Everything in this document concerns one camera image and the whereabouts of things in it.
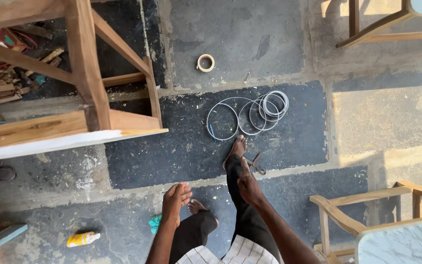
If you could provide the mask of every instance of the person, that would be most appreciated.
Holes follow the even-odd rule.
[[[191,199],[187,183],[173,185],[164,195],[162,221],[154,238],[147,264],[173,263],[281,263],[320,264],[267,201],[245,158],[247,140],[243,135],[223,163],[227,186],[237,209],[235,232],[229,252],[218,259],[204,247],[208,234],[218,227],[214,215]],[[189,204],[192,215],[180,222],[179,211]]]

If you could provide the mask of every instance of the black trousers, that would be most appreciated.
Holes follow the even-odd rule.
[[[265,222],[258,211],[243,200],[237,185],[237,179],[242,172],[241,160],[237,155],[229,157],[226,162],[227,187],[229,194],[237,209],[235,220],[235,236],[240,235],[252,240],[264,249],[268,250],[280,263],[279,252],[276,243],[268,230]],[[170,251],[169,264],[177,262],[191,249],[205,246],[208,241],[208,234],[218,227],[214,215],[208,210],[200,210],[199,213],[191,215],[180,222],[175,230]]]

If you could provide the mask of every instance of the spray can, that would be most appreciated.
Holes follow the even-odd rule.
[[[100,238],[99,233],[87,232],[87,233],[82,233],[82,234],[70,236],[67,239],[66,244],[69,248],[73,248],[73,247],[77,247],[77,246],[90,244],[90,243],[94,242],[96,239],[99,239],[99,238]]]

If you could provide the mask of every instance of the white cable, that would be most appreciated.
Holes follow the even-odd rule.
[[[278,107],[276,106],[276,105],[274,105],[272,102],[270,102],[270,101],[268,101],[268,98],[270,97],[270,96],[276,96],[278,99],[280,99],[282,102],[283,102],[283,108],[281,109],[281,110],[279,110],[278,109]],[[229,99],[245,99],[245,100],[249,100],[249,102],[248,103],[246,103],[242,108],[241,108],[241,110],[239,111],[239,114],[237,114],[237,112],[234,110],[234,108],[232,108],[232,106],[230,106],[230,105],[227,105],[227,104],[225,104],[225,103],[223,103],[225,100],[229,100]],[[249,133],[249,132],[246,132],[245,130],[243,130],[242,129],[242,127],[241,127],[241,124],[240,124],[240,122],[239,122],[239,120],[240,120],[240,116],[241,116],[241,113],[242,113],[242,110],[248,105],[248,104],[250,104],[250,103],[252,103],[252,105],[250,106],[250,109],[249,109],[249,118],[250,118],[250,123],[252,124],[252,126],[255,128],[255,129],[257,129],[258,130],[258,132],[256,132],[256,133]],[[271,105],[273,105],[273,107],[274,107],[274,109],[276,110],[276,112],[272,112],[272,111],[270,111],[270,110],[268,110],[268,105],[267,105],[267,103],[270,103]],[[250,111],[252,110],[252,108],[253,108],[253,106],[254,105],[258,105],[258,112],[260,113],[260,116],[265,120],[265,123],[264,123],[264,125],[263,125],[263,128],[258,128],[254,123],[253,123],[253,121],[252,121],[252,118],[251,118],[251,115],[250,115]],[[229,108],[231,108],[231,110],[234,112],[234,114],[235,114],[235,117],[237,117],[237,128],[235,129],[235,132],[229,137],[229,138],[227,138],[227,139],[220,139],[220,138],[217,138],[217,137],[215,137],[214,135],[212,135],[213,133],[211,133],[211,131],[210,131],[210,128],[209,128],[209,123],[208,123],[208,120],[209,120],[209,117],[210,117],[210,114],[211,114],[211,112],[213,111],[213,109],[216,107],[216,106],[218,106],[218,105],[225,105],[225,106],[227,106],[227,107],[229,107]],[[284,116],[284,114],[287,112],[287,110],[288,110],[288,108],[289,108],[289,99],[287,98],[287,96],[286,96],[286,94],[284,94],[283,92],[280,92],[280,91],[271,91],[271,92],[269,92],[269,93],[266,93],[266,94],[264,94],[264,95],[262,95],[262,96],[260,96],[260,97],[258,97],[257,99],[255,99],[255,100],[251,100],[251,99],[248,99],[248,98],[245,98],[245,97],[229,97],[229,98],[226,98],[226,99],[224,99],[224,100],[222,100],[222,101],[220,101],[219,103],[217,103],[217,104],[215,104],[212,108],[211,108],[211,110],[209,111],[209,113],[208,113],[208,117],[206,118],[206,129],[208,129],[208,133],[214,138],[214,139],[216,139],[216,140],[220,140],[220,141],[226,141],[226,140],[229,140],[229,139],[231,139],[231,138],[233,138],[236,134],[237,134],[237,132],[238,132],[238,130],[239,130],[239,128],[242,130],[242,132],[243,133],[245,133],[246,135],[250,135],[250,136],[253,136],[253,135],[257,135],[257,134],[259,134],[259,133],[261,133],[262,131],[268,131],[268,130],[270,130],[270,129],[272,129],[273,127],[275,127],[277,124],[278,124],[278,121],[279,120],[281,120],[281,118],[283,118],[283,116]],[[271,126],[271,127],[269,127],[269,128],[266,128],[266,122],[275,122],[274,123],[274,125],[273,126]]]

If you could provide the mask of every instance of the bare foot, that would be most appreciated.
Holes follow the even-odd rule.
[[[243,135],[239,135],[237,140],[235,140],[229,155],[227,155],[226,160],[222,163],[224,170],[226,169],[226,161],[230,156],[237,154],[239,157],[242,157],[245,150],[247,150],[247,139]]]
[[[200,210],[206,210],[206,208],[196,199],[191,199],[188,203],[188,210],[192,215],[200,212]]]

